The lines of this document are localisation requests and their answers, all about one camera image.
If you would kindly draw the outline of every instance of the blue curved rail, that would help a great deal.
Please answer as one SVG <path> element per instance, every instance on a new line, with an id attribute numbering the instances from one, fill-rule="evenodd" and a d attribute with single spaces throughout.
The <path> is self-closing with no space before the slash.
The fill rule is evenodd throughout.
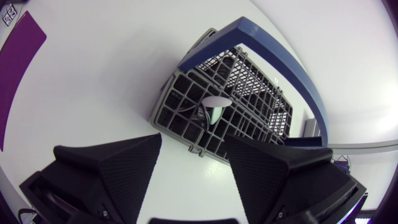
<path id="1" fill-rule="evenodd" d="M 298 61 L 275 38 L 249 19 L 241 17 L 198 44 L 184 56 L 178 68 L 187 72 L 208 58 L 238 44 L 246 45 L 278 70 L 303 96 L 317 119 L 321 137 L 288 138 L 285 145 L 326 147 L 328 144 L 326 110 L 315 85 Z"/>

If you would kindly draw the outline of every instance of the black cable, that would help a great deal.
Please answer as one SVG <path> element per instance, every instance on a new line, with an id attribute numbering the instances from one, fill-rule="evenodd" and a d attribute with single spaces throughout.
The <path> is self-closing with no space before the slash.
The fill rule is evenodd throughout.
<path id="1" fill-rule="evenodd" d="M 20 224 L 23 224 L 21 215 L 24 214 L 24 213 L 37 213 L 37 212 L 35 210 L 33 210 L 33 209 L 30 209 L 30 208 L 22 208 L 22 209 L 20 209 L 18 211 L 18 219 L 19 219 L 19 223 Z"/>
<path id="2" fill-rule="evenodd" d="M 21 9 L 19 10 L 18 17 L 17 17 L 17 20 L 16 20 L 16 22 L 15 22 L 15 25 L 16 25 L 16 24 L 17 24 L 17 22 L 18 22 L 19 16 L 22 14 L 22 9 L 24 8 L 24 6 L 25 6 L 25 3 L 26 3 L 26 2 L 24 2 L 24 3 L 22 4 L 22 7 L 21 7 Z"/>

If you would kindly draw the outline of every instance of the white wall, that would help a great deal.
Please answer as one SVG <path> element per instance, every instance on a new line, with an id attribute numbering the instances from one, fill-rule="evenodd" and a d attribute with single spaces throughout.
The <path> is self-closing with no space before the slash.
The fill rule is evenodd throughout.
<path id="1" fill-rule="evenodd" d="M 329 118 L 329 143 L 398 138 L 398 39 L 380 0 L 252 0 L 300 57 Z"/>
<path id="2" fill-rule="evenodd" d="M 367 188 L 363 209 L 376 209 L 386 193 L 398 165 L 398 151 L 351 155 L 351 175 Z"/>

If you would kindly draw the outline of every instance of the purple panel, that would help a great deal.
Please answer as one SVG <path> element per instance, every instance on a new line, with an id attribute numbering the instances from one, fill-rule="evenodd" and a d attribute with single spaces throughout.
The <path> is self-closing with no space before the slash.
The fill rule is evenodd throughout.
<path id="1" fill-rule="evenodd" d="M 0 50 L 0 149 L 12 100 L 22 76 L 47 36 L 29 12 L 19 19 Z"/>

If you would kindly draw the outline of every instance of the wire mesh grid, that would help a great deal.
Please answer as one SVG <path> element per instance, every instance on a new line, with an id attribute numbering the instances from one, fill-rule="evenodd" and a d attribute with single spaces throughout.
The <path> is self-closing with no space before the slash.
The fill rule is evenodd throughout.
<path id="1" fill-rule="evenodd" d="M 207 96 L 233 100 L 209 129 L 195 120 Z M 177 70 L 159 101 L 152 121 L 155 127 L 225 162 L 228 155 L 221 145 L 226 134 L 274 144 L 283 144 L 289 135 L 292 107 L 240 47 L 215 55 L 187 73 Z"/>

